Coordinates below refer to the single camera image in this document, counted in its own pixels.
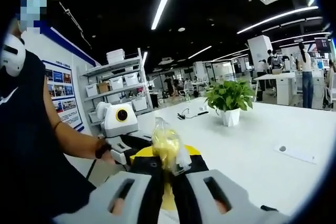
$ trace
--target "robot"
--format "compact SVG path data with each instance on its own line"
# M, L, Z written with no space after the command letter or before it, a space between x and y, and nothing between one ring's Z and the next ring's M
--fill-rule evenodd
M16 77L25 60L25 46L8 35L0 59L0 68ZM97 106L97 115L104 119L101 127L112 145L111 154L117 162L129 163L130 155L151 145L151 138L138 131L138 121L130 105ZM289 217L276 209L258 208L248 200L247 191L217 170L209 170L200 155L191 156L191 169L178 176L170 174L180 223L287 223ZM62 224L136 224L157 223L164 177L159 157L136 157L128 172L119 172L94 190L89 203L71 214L56 216ZM122 214L111 213L114 201L124 199ZM229 211L221 214L215 200L225 203Z

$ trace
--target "ceiling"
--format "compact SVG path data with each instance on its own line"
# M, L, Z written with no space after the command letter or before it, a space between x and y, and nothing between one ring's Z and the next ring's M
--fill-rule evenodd
M308 0L279 0L269 5L259 0L169 0L157 29L151 30L160 0L60 1L70 9L91 48L60 5L53 2L48 5L47 19L65 37L102 64L106 63L106 52L123 48L128 55L136 53L140 47L149 52L145 65L147 72L157 67L163 57L172 57L175 60L172 64L176 64L178 60L212 46L177 65L190 66L193 61L213 60L243 50L251 37L264 34L275 41L319 32L328 23L324 19L316 19L262 33L267 28L286 22L321 16L316 9L274 20L238 35L239 30L266 18L306 7ZM293 41L283 41L273 44L273 47L278 49L280 45L289 43Z

